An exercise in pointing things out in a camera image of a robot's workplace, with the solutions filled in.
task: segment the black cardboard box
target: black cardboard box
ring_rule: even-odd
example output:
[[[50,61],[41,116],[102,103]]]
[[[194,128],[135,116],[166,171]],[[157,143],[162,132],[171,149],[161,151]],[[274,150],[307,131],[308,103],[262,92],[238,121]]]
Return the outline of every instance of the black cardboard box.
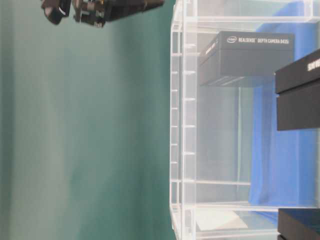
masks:
[[[200,85],[256,87],[294,60],[294,35],[221,31],[200,53]]]
[[[275,72],[277,129],[320,128],[320,50]]]
[[[320,209],[279,209],[278,232],[286,240],[320,240]]]

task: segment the green backdrop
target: green backdrop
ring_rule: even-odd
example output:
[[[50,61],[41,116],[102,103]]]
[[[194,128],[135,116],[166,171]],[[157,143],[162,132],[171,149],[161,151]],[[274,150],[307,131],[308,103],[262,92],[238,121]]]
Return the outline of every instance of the green backdrop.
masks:
[[[1,239],[174,239],[172,7],[96,29],[0,1]]]

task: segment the robotic arm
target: robotic arm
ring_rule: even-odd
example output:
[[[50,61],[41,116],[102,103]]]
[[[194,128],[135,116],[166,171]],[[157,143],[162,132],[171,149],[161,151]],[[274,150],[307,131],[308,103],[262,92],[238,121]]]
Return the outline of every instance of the robotic arm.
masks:
[[[58,25],[70,13],[71,3],[77,23],[102,28],[106,22],[125,18],[160,7],[165,0],[41,0],[41,8],[47,19]]]

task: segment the intel logo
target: intel logo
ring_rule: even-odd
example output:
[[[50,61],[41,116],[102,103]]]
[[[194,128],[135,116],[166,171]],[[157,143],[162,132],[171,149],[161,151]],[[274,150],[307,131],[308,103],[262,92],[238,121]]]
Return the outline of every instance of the intel logo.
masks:
[[[230,44],[234,44],[237,41],[237,37],[236,36],[230,36],[227,38],[226,40],[228,43]]]

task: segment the container wall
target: container wall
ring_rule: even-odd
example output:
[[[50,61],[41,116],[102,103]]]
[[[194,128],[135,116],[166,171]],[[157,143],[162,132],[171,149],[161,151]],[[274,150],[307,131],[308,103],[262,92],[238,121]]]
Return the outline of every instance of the container wall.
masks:
[[[176,2],[179,239],[276,239],[278,208],[319,206],[318,131],[277,131],[274,77],[318,49],[318,4]]]

